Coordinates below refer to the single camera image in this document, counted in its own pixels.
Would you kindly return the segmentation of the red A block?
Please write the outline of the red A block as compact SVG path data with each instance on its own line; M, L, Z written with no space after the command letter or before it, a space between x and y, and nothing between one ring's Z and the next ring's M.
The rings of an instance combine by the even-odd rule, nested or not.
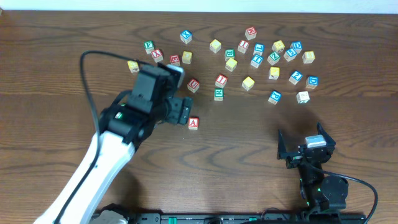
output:
M195 117L190 117L188 120L188 128L191 130L197 130L199 126L199 119Z

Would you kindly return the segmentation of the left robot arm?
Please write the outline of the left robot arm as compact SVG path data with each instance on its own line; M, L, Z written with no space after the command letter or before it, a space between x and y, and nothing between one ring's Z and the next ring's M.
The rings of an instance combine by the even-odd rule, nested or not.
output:
M132 90L121 92L101 112L99 131L71 179L36 223L89 223L120 170L164 121L185 125L193 100L175 93L185 76L175 65L145 65Z

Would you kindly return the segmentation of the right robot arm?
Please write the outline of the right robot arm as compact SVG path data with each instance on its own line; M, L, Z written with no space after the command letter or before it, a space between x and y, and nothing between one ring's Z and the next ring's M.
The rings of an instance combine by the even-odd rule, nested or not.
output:
M348 181L343 177L326 176L322 164L328 162L336 142L317 124L318 134L305 138L296 151L286 148L282 132L278 131L277 158L284 160L288 169L297 168L300 175L300 194L308 208L297 215L304 223L341 223L340 210L346 208Z

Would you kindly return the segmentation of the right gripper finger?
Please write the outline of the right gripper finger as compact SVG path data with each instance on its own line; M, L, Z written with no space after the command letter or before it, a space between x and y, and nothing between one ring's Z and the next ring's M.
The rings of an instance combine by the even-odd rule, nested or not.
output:
M282 136L281 130L278 130L278 145L277 145L277 159L286 159L287 157L287 149L285 146L285 142Z
M333 138L324 130L320 122L317 123L317 131L319 135L322 135L327 146L335 146Z

